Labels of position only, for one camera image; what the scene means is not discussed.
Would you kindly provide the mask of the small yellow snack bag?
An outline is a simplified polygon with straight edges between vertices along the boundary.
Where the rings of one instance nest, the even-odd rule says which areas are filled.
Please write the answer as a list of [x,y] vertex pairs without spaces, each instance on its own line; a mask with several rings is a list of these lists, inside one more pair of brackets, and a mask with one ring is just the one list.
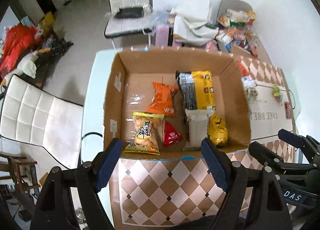
[[209,138],[215,146],[225,147],[228,142],[228,130],[225,121],[214,112],[209,119]]

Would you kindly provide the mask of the small red snack packet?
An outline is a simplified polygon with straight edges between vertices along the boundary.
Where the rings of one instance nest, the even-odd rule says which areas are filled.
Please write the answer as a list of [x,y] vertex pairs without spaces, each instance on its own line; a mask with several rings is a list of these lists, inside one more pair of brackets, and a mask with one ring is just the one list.
[[183,136],[175,129],[175,127],[168,121],[165,121],[163,145],[168,148],[173,144],[181,142],[182,140]]

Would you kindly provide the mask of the orange chip bag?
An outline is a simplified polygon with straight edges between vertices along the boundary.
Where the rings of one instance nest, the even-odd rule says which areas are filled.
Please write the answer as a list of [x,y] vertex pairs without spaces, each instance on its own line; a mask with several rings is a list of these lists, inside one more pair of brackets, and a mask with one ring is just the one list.
[[237,61],[236,63],[237,63],[237,66],[240,70],[242,77],[250,76],[251,73],[247,67],[245,67],[240,61]]

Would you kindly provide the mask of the yellow black noodle pack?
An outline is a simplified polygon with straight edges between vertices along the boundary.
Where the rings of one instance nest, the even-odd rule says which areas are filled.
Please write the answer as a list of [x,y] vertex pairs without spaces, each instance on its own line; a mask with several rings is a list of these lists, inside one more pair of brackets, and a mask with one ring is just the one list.
[[187,110],[215,110],[212,73],[210,71],[179,72],[175,74]]

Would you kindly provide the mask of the egg biscuit snack bag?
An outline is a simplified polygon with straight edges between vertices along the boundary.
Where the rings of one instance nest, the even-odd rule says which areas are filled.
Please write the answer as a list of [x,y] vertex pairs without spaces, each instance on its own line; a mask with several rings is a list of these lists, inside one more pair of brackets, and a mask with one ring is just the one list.
[[156,129],[163,123],[164,114],[133,112],[135,136],[124,148],[124,153],[160,155]]

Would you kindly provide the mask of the orange snack bag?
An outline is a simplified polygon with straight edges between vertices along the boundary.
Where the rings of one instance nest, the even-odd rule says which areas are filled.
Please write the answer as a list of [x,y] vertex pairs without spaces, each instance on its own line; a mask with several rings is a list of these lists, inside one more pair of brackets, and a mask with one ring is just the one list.
[[155,93],[151,104],[146,108],[146,112],[163,114],[167,117],[175,117],[173,96],[177,93],[176,85],[165,85],[160,82],[153,82]]

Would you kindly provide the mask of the red white snack pack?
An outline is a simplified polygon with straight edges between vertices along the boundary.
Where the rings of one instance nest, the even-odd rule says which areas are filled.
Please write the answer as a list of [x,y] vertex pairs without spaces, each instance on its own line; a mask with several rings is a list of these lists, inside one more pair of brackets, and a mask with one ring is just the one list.
[[250,75],[243,76],[241,81],[244,88],[254,88],[257,86],[256,81]]

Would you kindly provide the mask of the cardboard box of snacks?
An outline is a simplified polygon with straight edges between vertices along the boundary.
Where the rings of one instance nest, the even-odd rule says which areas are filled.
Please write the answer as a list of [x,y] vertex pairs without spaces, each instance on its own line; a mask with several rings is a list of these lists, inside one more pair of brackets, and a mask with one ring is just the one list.
[[249,41],[249,49],[243,49],[238,45],[231,44],[231,53],[251,57],[253,59],[263,61],[267,64],[272,64],[262,41],[257,36]]

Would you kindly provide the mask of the grey chair with snacks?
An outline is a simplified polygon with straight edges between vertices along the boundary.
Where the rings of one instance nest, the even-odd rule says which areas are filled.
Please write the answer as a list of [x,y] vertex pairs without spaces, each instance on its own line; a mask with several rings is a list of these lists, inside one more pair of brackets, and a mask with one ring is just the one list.
[[242,0],[222,0],[218,9],[217,19],[220,17],[230,17],[236,22],[248,22],[252,7]]

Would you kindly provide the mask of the dark fleece sleeve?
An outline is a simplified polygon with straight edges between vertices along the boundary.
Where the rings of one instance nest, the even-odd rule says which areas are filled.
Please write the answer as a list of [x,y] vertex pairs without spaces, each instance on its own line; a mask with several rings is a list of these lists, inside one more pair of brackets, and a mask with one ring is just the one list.
[[171,227],[172,230],[209,230],[216,216],[205,216],[200,219],[185,222],[180,225]]

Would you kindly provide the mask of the green candy bag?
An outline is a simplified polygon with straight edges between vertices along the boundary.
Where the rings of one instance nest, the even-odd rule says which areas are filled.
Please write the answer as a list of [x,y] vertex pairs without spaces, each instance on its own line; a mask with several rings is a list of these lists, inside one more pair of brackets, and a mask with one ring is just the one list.
[[283,93],[281,92],[280,88],[276,84],[272,88],[272,95],[278,103],[281,104],[283,102]]

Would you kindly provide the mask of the white chair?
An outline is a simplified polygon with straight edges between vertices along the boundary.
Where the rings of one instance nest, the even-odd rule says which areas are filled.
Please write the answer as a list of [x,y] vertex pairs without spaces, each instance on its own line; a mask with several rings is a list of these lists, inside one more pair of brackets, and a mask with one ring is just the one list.
[[153,25],[150,0],[109,0],[110,18],[106,24],[104,37],[116,48],[115,38],[144,34],[151,44]]
[[1,108],[1,136],[42,147],[66,168],[81,149],[83,106],[60,99],[13,75]]

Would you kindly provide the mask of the white cloth bag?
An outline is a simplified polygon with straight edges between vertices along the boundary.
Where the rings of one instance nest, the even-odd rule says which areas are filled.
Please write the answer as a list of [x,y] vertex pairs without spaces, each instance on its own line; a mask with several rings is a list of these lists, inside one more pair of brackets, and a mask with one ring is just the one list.
[[175,15],[173,35],[177,41],[202,46],[215,39],[219,32],[218,28],[210,27],[208,7],[202,9],[175,7],[170,14]]

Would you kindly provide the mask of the white goose plush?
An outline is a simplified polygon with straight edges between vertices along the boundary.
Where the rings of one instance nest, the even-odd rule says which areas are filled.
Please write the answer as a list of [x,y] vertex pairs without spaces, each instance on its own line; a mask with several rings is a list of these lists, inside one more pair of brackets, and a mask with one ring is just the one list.
[[4,77],[4,79],[1,82],[1,86],[7,86],[13,75],[21,76],[25,74],[28,77],[35,79],[37,70],[35,61],[39,58],[40,54],[47,53],[50,51],[51,48],[47,47],[44,49],[39,49],[30,52],[29,54],[25,55],[18,63],[17,67]]

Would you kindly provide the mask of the pink suitcase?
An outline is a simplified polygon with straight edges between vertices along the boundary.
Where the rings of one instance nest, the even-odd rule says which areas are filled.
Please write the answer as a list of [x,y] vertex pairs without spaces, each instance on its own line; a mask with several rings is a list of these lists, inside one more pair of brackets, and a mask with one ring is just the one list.
[[156,47],[167,47],[169,39],[169,30],[168,25],[159,25],[156,28],[156,37],[155,37],[155,46]]

